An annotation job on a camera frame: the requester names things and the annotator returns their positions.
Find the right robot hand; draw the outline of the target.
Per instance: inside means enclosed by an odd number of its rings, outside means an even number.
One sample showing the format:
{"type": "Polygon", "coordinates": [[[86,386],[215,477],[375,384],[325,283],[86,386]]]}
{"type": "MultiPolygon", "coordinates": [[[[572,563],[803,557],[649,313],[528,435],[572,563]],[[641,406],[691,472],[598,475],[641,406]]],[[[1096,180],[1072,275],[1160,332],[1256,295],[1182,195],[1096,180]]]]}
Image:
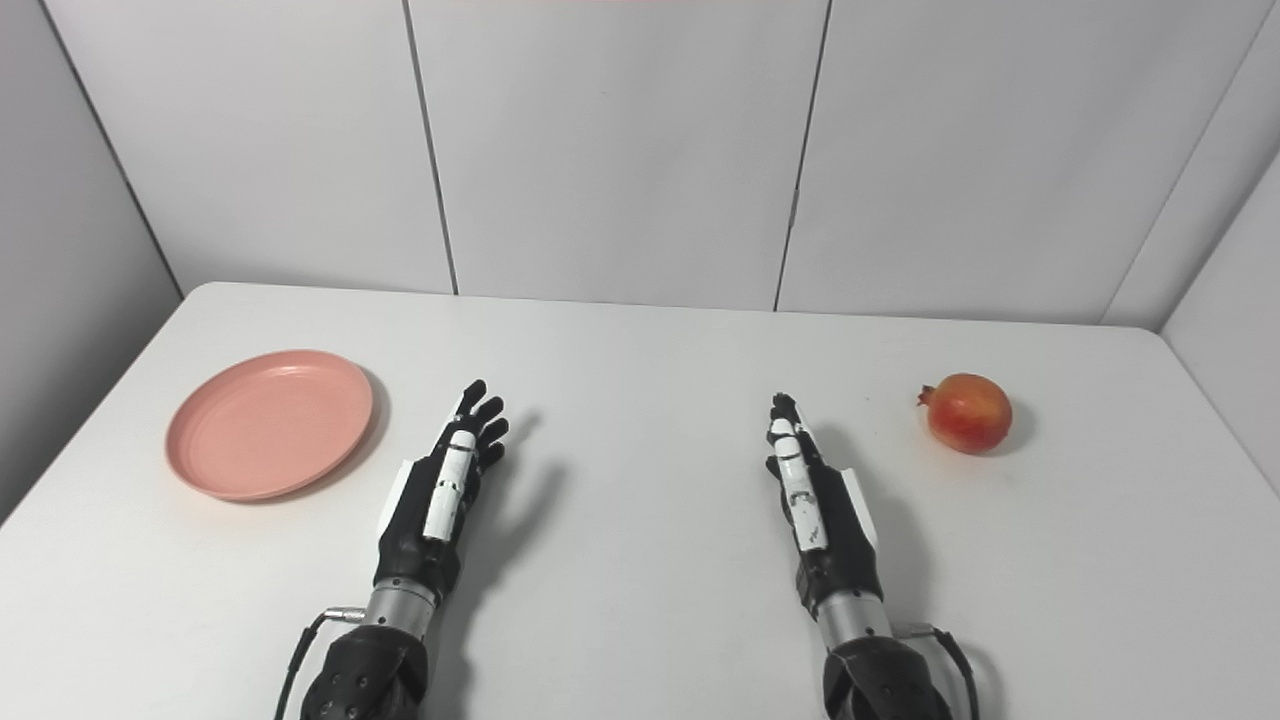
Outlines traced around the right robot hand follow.
{"type": "Polygon", "coordinates": [[[765,442],[765,469],[780,487],[797,551],[795,585],[803,607],[815,618],[836,594],[883,601],[876,543],[847,477],[826,461],[792,396],[772,397],[765,442]]]}

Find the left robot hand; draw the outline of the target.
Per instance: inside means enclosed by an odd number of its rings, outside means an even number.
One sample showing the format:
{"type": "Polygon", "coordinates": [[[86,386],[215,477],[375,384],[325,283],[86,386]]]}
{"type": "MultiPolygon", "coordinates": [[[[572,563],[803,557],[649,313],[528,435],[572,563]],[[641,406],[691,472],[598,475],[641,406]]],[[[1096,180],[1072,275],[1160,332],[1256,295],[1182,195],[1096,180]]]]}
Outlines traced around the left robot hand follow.
{"type": "Polygon", "coordinates": [[[503,411],[504,400],[474,380],[428,454],[398,470],[380,518],[374,585],[412,582],[438,600],[454,589],[465,519],[484,475],[506,454],[503,411]]]}

